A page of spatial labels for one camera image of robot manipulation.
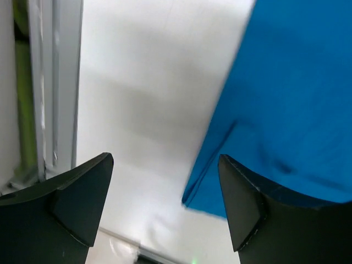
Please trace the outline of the blue t shirt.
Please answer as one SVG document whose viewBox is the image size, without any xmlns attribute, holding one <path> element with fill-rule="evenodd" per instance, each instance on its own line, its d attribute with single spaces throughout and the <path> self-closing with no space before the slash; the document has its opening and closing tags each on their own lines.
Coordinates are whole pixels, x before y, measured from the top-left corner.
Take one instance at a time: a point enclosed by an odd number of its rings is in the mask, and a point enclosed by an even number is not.
<svg viewBox="0 0 352 264">
<path fill-rule="evenodd" d="M 351 200 L 351 1 L 256 1 L 182 204 L 226 212 L 220 155 L 299 193 Z"/>
</svg>

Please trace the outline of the aluminium frame rail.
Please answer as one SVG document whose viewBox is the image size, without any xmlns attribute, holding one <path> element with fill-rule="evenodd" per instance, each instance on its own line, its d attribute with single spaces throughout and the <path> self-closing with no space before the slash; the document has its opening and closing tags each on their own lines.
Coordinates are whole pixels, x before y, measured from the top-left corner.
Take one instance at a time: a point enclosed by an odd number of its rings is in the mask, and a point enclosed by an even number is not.
<svg viewBox="0 0 352 264">
<path fill-rule="evenodd" d="M 82 1 L 13 1 L 20 164 L 12 190 L 76 165 Z"/>
</svg>

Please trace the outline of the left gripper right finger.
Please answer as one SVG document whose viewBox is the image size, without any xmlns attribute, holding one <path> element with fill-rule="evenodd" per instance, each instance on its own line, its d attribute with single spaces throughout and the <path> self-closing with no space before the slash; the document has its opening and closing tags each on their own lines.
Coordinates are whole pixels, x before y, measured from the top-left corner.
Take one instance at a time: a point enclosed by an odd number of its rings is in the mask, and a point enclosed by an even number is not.
<svg viewBox="0 0 352 264">
<path fill-rule="evenodd" d="M 228 155 L 219 181 L 241 263 L 351 263 L 351 203 L 288 189 Z"/>
</svg>

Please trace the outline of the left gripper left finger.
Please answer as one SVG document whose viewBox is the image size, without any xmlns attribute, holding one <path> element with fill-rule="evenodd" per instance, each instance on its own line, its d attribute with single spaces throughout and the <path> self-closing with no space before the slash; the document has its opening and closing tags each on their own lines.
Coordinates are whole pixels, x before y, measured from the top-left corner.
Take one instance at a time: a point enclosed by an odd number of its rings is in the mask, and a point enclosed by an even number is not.
<svg viewBox="0 0 352 264">
<path fill-rule="evenodd" d="M 1 197 L 1 263 L 85 263 L 113 170 L 102 153 L 42 183 Z"/>
</svg>

